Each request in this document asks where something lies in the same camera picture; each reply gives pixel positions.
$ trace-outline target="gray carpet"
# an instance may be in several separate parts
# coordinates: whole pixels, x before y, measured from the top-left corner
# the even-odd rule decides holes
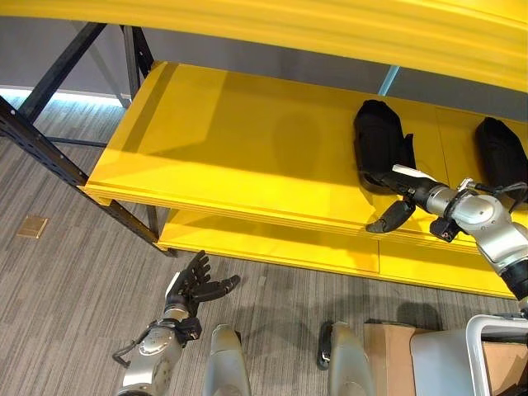
[[[48,134],[59,130],[46,128]],[[100,154],[60,147],[87,172]],[[144,208],[133,209],[144,217]],[[28,214],[49,217],[39,240],[15,236]],[[111,352],[160,314],[167,283],[191,255],[160,254],[5,138],[0,224],[0,394],[114,394],[124,371]],[[369,318],[449,329],[475,314],[516,311],[510,300],[287,266],[225,257],[212,257],[211,266],[213,277],[238,273],[243,283],[200,307],[204,332],[184,350],[171,395],[200,394],[210,335],[219,323],[242,333],[255,395],[319,396],[326,394],[326,375],[314,357],[326,319],[344,320],[363,337]]]

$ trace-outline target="robotic hand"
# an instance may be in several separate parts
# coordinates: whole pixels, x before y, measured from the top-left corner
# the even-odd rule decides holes
[[[451,242],[459,231],[474,237],[479,251],[520,301],[521,313],[528,318],[528,229],[513,223],[510,213],[497,198],[476,192],[496,195],[520,189],[526,193],[526,183],[494,190],[465,179],[457,190],[452,190],[425,173],[400,165],[374,178],[403,196],[403,200],[394,202],[381,218],[368,224],[367,231],[388,233],[397,229],[416,206],[437,215],[430,232],[446,242]]]
[[[167,392],[172,368],[182,348],[200,338],[198,305],[223,297],[240,282],[236,275],[221,282],[209,282],[208,261],[203,250],[197,253],[168,286],[163,317],[150,323],[137,340],[112,355],[126,368],[118,396],[163,396]],[[123,360],[122,356],[138,345],[139,351],[132,361]]]

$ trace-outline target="yellow board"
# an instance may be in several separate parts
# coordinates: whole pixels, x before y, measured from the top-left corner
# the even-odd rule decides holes
[[[186,210],[170,212],[158,245],[352,275],[379,272],[375,240]]]
[[[526,0],[2,0],[0,15],[187,31],[528,90]]]
[[[353,238],[333,233],[172,210],[164,248],[299,266],[385,281],[511,298],[491,267],[475,255]]]
[[[161,63],[147,77],[85,191],[302,229],[365,234],[396,196],[359,183],[352,119],[376,96]],[[436,108],[384,98],[415,134],[417,165],[447,180]],[[421,210],[383,238],[443,245]],[[475,252],[474,243],[450,248]]]
[[[483,121],[483,116],[469,111],[453,111],[442,108],[438,108],[436,114],[450,185],[456,187],[465,177],[486,183],[487,180],[481,163],[482,154],[475,140],[475,130]],[[519,137],[525,153],[528,153],[528,124],[511,120],[504,120],[504,122]],[[526,205],[522,205],[519,210],[516,210],[511,218],[517,223],[528,226]],[[471,240],[471,237],[465,234],[460,234],[459,238]]]
[[[481,256],[379,241],[379,275],[392,281],[512,297]]]

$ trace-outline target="black bag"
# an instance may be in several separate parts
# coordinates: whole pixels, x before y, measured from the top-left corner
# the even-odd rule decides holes
[[[393,165],[416,169],[413,152],[413,135],[403,136],[398,115],[383,101],[363,103],[354,119],[356,163],[361,181],[367,190],[380,191],[376,179],[390,172]]]
[[[502,121],[486,117],[477,127],[477,145],[491,186],[528,183],[528,158],[521,141]],[[507,193],[516,199],[518,191]]]

